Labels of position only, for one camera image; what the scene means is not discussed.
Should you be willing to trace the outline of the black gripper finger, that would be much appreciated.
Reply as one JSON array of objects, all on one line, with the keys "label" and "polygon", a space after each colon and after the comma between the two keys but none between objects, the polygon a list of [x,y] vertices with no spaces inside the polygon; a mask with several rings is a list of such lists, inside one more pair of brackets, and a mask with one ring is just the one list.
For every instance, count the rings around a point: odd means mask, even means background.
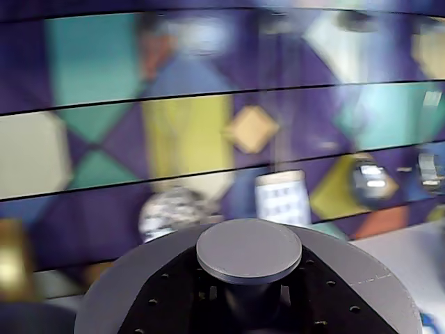
[{"label": "black gripper finger", "polygon": [[394,333],[346,281],[309,249],[287,277],[290,306],[284,322],[293,333]]},{"label": "black gripper finger", "polygon": [[119,333],[211,333],[212,278],[188,248],[140,288]]}]

